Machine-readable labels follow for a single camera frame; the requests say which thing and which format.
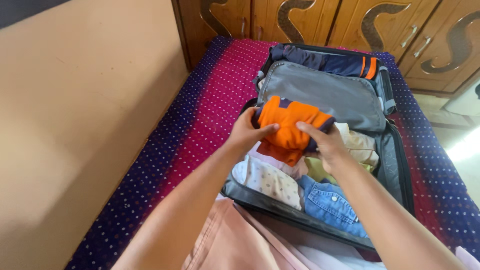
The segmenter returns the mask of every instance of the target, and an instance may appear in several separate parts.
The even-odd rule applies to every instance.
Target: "wooden wardrobe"
[[[480,0],[172,0],[190,69],[216,35],[388,51],[413,91],[480,77]]]

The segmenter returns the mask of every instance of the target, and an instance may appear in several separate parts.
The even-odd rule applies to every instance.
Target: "denim jacket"
[[[359,237],[368,237],[339,186],[318,183],[304,175],[298,184],[305,190],[305,213]]]

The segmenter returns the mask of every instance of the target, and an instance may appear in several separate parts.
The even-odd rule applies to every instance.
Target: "metal handle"
[[[241,18],[241,38],[245,38],[245,24],[247,23],[247,19],[245,17]]]
[[[262,40],[262,32],[263,32],[263,29],[261,26],[259,26],[257,30],[257,40]]]
[[[404,42],[400,43],[400,45],[403,47],[405,47],[407,45],[407,42],[408,40],[410,40],[412,37],[413,37],[413,34],[417,31],[417,26],[416,25],[412,25],[412,32],[410,33],[410,36],[407,37],[407,39],[405,39]]]
[[[430,43],[430,41],[432,40],[431,37],[425,37],[426,41],[425,41],[425,44],[423,44],[423,46],[416,52],[413,54],[413,56],[415,56],[415,58],[417,58],[421,51],[423,51],[423,49],[425,49],[425,47]]]

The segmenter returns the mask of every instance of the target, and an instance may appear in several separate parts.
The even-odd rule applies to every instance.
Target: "orange stripe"
[[[370,69],[368,70],[368,73],[365,76],[365,79],[372,79],[373,76],[375,76],[376,68],[377,68],[377,59],[375,57],[372,57],[370,59]]]
[[[363,57],[363,64],[361,65],[360,78],[363,75],[363,70],[365,69],[365,56]]]

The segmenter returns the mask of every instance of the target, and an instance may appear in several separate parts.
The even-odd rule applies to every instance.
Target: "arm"
[[[247,109],[230,137],[155,207],[113,270],[180,269],[233,166],[278,124],[255,130]]]
[[[328,134],[302,122],[297,127],[317,142],[324,169],[337,180],[389,270],[465,269],[452,252],[352,158],[335,126]]]

